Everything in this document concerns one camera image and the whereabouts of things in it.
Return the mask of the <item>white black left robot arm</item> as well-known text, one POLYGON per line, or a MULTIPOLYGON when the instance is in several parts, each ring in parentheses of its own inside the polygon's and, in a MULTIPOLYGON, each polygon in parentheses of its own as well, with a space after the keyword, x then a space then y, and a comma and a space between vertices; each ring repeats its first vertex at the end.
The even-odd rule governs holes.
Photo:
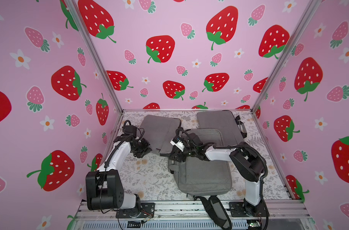
POLYGON ((145 130, 138 128, 126 120, 122 127, 123 134, 114 140, 103 165, 86 175, 86 195, 89 210, 123 210, 130 215, 141 213, 142 206, 139 195, 125 193, 119 170, 126 157, 133 154, 143 158, 151 152, 149 142, 144 139, 145 130))

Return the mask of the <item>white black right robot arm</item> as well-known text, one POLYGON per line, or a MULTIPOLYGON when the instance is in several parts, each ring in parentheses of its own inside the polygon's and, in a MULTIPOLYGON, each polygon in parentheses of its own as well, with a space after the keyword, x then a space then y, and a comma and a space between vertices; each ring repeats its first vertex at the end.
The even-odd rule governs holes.
POLYGON ((182 137, 176 135, 170 143, 173 148, 168 168, 182 192, 193 197, 217 197, 229 192, 231 162, 244 178, 246 188, 243 205, 237 212, 255 217, 269 215, 263 198, 266 161, 253 147, 243 141, 230 146, 203 143, 197 134, 187 132, 182 137))

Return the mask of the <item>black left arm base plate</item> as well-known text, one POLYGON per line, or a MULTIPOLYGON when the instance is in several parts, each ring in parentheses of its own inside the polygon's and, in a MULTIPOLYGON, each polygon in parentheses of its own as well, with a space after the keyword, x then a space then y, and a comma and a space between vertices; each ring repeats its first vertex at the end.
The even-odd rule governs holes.
POLYGON ((144 219, 153 217, 155 203, 144 202, 132 209, 119 209, 116 212, 117 219, 144 219))

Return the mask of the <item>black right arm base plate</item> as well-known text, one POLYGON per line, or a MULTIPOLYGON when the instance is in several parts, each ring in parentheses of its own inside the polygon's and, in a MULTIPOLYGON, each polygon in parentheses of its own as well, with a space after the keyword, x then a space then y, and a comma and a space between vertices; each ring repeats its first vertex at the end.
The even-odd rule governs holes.
POLYGON ((253 206, 252 204, 248 203, 247 201, 242 202, 230 202, 230 212, 232 217, 244 217, 244 218, 251 218, 251 217, 269 217, 269 211, 266 207, 266 204, 264 201, 260 201, 258 205, 253 206))

